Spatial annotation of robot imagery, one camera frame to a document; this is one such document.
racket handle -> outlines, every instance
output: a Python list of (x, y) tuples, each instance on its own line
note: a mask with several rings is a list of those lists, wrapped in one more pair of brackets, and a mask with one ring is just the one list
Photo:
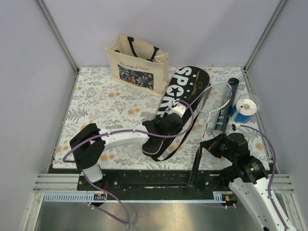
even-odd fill
[(199, 170), (199, 165), (200, 165), (200, 161), (201, 161), (201, 157), (202, 157), (202, 147), (199, 146), (197, 152), (196, 152), (196, 156), (194, 158), (194, 162), (192, 165), (192, 170), (191, 170), (191, 174), (188, 178), (188, 183), (187, 183), (187, 187), (188, 188), (194, 188), (194, 185), (196, 183), (196, 179), (197, 179), (197, 175), (198, 175), (198, 170)]

blue and white container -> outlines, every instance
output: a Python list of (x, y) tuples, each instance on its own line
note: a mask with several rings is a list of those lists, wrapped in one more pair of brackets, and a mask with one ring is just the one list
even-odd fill
[(247, 123), (261, 106), (261, 100), (255, 95), (239, 99), (231, 111), (231, 119), (236, 123)]

tape roll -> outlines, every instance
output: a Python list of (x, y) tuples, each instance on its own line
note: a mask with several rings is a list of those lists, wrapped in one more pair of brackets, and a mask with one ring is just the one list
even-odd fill
[(236, 123), (247, 123), (259, 107), (251, 99), (240, 99), (232, 109), (231, 117)]

black strap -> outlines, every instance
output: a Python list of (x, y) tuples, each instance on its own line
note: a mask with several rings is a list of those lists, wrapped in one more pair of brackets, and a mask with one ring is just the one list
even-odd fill
[(193, 120), (193, 122), (192, 122), (192, 127), (185, 133), (183, 139), (182, 139), (181, 142), (180, 142), (180, 145), (176, 148), (176, 150), (174, 150), (173, 152), (171, 152), (171, 153), (170, 153), (165, 159), (163, 159), (163, 160), (159, 160), (159, 159), (157, 159), (157, 157), (154, 157), (154, 156), (152, 156), (152, 159), (153, 159), (154, 161), (156, 161), (156, 162), (164, 161), (164, 160), (170, 159), (170, 158), (175, 154), (175, 152), (181, 147), (181, 145), (184, 143), (184, 141), (185, 141), (186, 138), (188, 137), (188, 135), (189, 135), (189, 133), (191, 132), (191, 130), (192, 130), (192, 128), (193, 128), (195, 122), (197, 121), (197, 118), (198, 118), (199, 114), (200, 114), (200, 113), (198, 113), (198, 115), (197, 115), (197, 116), (195, 117), (195, 119)]
[[(138, 58), (138, 55), (136, 54), (135, 49), (134, 49), (134, 47), (133, 47), (133, 43), (132, 43), (132, 42), (134, 41), (134, 38), (133, 38), (133, 37), (127, 36), (127, 40), (128, 40), (128, 42), (129, 42), (129, 45), (130, 45), (130, 48), (131, 48), (131, 52), (133, 52), (133, 55), (134, 55), (135, 57)], [(158, 50), (159, 50), (159, 48), (154, 47), (154, 52), (153, 52), (153, 54), (152, 54), (152, 57), (151, 57), (151, 59), (147, 59), (147, 61), (153, 62), (153, 59), (154, 59), (154, 57), (155, 57), (155, 55), (156, 55), (156, 52), (157, 52)]]

gray wall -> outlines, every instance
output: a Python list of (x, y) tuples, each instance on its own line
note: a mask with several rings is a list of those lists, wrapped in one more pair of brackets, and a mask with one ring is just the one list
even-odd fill
[(0, 226), (17, 231), (74, 72), (34, 0), (0, 7)]
[(279, 0), (45, 0), (79, 66), (108, 66), (116, 35), (143, 39), (170, 64), (244, 65)]
[(289, 1), (248, 70), (283, 173), (308, 220), (308, 1)]

